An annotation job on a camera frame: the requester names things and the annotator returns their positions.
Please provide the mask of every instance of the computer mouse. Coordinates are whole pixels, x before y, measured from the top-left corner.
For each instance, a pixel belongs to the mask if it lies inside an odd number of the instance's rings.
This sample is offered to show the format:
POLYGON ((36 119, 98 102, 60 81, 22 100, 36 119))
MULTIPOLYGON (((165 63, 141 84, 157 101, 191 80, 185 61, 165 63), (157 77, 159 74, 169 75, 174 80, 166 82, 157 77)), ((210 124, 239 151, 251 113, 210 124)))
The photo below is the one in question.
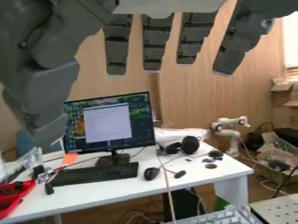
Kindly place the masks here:
POLYGON ((147 181, 153 180, 157 177, 158 173, 159 173, 159 168, 155 168, 155 167, 147 168, 143 172, 143 179, 147 181))

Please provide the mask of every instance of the wooden wall panel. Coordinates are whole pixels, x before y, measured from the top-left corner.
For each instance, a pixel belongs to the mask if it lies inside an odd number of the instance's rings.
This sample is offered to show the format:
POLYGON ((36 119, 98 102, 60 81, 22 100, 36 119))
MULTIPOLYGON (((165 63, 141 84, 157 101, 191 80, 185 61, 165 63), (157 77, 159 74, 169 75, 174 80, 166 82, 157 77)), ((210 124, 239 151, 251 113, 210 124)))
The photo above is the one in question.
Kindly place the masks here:
MULTIPOLYGON (((141 17, 134 16, 128 72, 125 76, 109 76, 105 65, 104 33, 85 39, 77 56, 80 63, 78 79, 73 85, 69 100, 150 91, 153 109, 159 114, 158 75, 147 74, 142 69, 142 30, 141 17)), ((14 147, 16 132, 20 125, 0 97, 0 146, 4 149, 14 147)))
POLYGON ((151 90, 153 99, 157 74, 147 74, 142 69, 142 30, 141 19, 134 16, 129 58, 125 76, 106 75, 104 33, 100 31, 84 41, 77 56, 81 68, 78 80, 73 85, 69 99, 84 99, 151 90))
POLYGON ((271 121, 271 78, 283 74, 282 24, 277 21, 246 55, 231 77, 213 74, 213 61, 223 38, 235 0, 223 5, 202 51, 191 66, 175 64, 181 16, 174 19, 166 46, 159 91, 163 123, 175 127, 209 128, 218 117, 249 116, 253 128, 271 121))

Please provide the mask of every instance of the keyboard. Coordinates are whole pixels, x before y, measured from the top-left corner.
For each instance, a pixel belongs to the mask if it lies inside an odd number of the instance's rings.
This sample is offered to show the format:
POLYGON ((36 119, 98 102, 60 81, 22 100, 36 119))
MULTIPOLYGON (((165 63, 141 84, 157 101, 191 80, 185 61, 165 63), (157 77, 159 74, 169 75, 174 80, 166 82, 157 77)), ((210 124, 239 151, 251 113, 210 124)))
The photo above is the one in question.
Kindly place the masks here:
POLYGON ((62 170, 50 181, 50 184, 53 187, 57 187, 72 184, 128 179, 137 177, 137 171, 138 162, 114 166, 62 170))
POLYGON ((177 224, 262 224, 262 222, 246 209, 238 208, 178 220, 177 224))

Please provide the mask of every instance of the white wall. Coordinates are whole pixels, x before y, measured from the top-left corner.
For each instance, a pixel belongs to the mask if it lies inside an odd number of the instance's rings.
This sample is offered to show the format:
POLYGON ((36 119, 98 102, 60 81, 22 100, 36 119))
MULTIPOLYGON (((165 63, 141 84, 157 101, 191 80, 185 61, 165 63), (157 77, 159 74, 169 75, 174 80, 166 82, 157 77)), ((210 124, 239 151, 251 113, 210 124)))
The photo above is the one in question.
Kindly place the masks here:
POLYGON ((286 67, 298 66, 298 12, 283 17, 283 46, 286 67))

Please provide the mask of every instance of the black keyboard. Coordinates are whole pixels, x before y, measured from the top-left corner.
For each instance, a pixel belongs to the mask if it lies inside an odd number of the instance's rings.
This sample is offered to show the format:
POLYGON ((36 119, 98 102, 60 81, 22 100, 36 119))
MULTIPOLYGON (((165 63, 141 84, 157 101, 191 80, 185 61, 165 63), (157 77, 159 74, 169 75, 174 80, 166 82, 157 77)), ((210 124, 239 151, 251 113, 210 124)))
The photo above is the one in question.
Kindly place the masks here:
POLYGON ((137 171, 138 162, 114 166, 62 170, 50 181, 50 184, 53 187, 57 187, 72 184, 128 179, 137 177, 137 171))

